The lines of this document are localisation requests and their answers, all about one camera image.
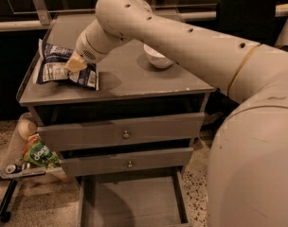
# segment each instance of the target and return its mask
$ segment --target closed drawer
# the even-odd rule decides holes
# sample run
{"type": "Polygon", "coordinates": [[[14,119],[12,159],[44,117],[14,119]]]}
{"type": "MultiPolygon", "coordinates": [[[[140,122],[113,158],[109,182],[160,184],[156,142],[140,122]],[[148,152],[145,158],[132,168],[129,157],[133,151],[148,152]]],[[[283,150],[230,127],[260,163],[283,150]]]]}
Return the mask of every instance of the closed drawer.
{"type": "Polygon", "coordinates": [[[203,120],[204,113],[182,113],[53,125],[39,127],[38,133],[51,150],[63,151],[194,138],[203,120]]]}
{"type": "Polygon", "coordinates": [[[178,168],[84,177],[78,226],[190,227],[178,168]]]}
{"type": "Polygon", "coordinates": [[[88,156],[61,160],[64,172],[69,176],[97,175],[127,172],[169,166],[184,166],[191,157],[193,148],[170,148],[88,156]]]}

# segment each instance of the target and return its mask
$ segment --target green food package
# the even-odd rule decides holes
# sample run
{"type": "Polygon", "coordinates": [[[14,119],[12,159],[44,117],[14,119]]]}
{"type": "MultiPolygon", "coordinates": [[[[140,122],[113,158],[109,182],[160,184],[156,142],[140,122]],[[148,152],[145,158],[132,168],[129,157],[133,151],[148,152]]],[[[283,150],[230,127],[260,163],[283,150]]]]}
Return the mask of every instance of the green food package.
{"type": "Polygon", "coordinates": [[[51,152],[45,143],[40,139],[39,134],[34,134],[28,139],[23,149],[23,160],[33,163],[36,166],[55,168],[60,166],[56,152],[51,152]]]}

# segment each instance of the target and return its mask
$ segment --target round metal knob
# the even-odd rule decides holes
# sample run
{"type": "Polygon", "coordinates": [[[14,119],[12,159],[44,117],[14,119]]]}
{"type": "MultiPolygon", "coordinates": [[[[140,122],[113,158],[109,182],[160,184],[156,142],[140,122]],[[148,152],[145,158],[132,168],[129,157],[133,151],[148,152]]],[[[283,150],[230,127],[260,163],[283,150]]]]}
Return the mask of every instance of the round metal knob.
{"type": "Polygon", "coordinates": [[[131,168],[131,167],[133,167],[134,165],[133,165],[133,162],[132,161],[129,161],[128,162],[128,164],[127,164],[127,168],[131,168]]]}
{"type": "Polygon", "coordinates": [[[124,131],[124,133],[123,133],[123,139],[129,139],[130,136],[131,136],[131,135],[130,135],[130,133],[129,133],[128,131],[124,131]]]}

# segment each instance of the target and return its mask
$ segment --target bowl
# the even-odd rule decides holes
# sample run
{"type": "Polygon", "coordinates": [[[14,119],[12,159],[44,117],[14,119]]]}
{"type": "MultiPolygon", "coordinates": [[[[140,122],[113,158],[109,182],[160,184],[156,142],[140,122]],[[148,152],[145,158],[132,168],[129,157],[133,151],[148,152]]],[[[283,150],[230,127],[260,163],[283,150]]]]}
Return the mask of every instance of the bowl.
{"type": "Polygon", "coordinates": [[[173,61],[163,56],[151,47],[147,46],[146,44],[144,44],[144,51],[148,61],[157,68],[164,69],[173,64],[173,61]]]}

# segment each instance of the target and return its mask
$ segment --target granite floor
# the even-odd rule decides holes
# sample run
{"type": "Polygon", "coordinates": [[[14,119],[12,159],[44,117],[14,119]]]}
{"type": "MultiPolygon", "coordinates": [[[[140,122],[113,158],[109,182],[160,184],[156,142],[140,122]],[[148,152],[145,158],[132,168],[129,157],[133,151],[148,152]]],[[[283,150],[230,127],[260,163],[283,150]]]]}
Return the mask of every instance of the granite floor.
{"type": "MultiPolygon", "coordinates": [[[[0,121],[0,166],[15,126],[16,121],[0,121]]],[[[212,131],[201,131],[183,176],[193,227],[207,226],[207,160],[211,143],[212,131]]],[[[0,178],[0,203],[8,184],[9,180],[0,178]]],[[[74,181],[18,183],[8,210],[10,221],[0,221],[0,226],[76,226],[79,189],[74,181]]]]}

